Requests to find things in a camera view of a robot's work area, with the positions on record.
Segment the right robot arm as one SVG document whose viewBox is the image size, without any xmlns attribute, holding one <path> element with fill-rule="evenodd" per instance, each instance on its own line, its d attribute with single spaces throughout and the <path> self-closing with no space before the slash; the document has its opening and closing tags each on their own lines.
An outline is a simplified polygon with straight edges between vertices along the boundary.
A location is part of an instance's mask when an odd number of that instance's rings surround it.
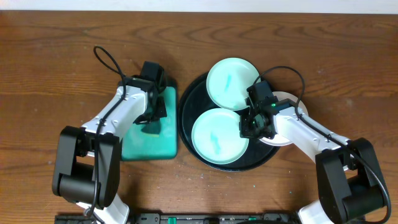
<svg viewBox="0 0 398 224">
<path fill-rule="evenodd" d="M 373 145 L 350 140 L 325 128 L 291 103 L 257 106 L 241 115 L 244 138 L 283 136 L 316 165 L 318 200 L 297 212 L 300 223 L 365 223 L 365 216 L 386 209 L 391 198 Z"/>
</svg>

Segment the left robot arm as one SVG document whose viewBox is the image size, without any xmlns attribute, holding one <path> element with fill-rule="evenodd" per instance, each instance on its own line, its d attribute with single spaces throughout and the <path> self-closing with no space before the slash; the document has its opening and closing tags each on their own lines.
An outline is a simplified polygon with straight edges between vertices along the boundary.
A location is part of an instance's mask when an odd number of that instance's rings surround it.
<svg viewBox="0 0 398 224">
<path fill-rule="evenodd" d="M 135 122 L 164 111 L 160 82 L 121 81 L 111 101 L 91 120 L 65 126 L 58 140 L 52 192 L 85 209 L 96 223 L 126 223 L 129 207 L 117 194 L 122 139 Z"/>
</svg>

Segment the dark green sponge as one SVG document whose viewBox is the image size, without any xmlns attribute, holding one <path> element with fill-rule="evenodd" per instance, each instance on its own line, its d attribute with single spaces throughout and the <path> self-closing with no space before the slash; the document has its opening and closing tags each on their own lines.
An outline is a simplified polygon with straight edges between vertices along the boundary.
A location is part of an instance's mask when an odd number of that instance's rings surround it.
<svg viewBox="0 0 398 224">
<path fill-rule="evenodd" d="M 144 134 L 148 134 L 151 136 L 159 136 L 161 132 L 161 122 L 159 120 L 157 121 L 151 121 L 150 123 L 145 124 L 141 128 L 141 132 Z"/>
</svg>

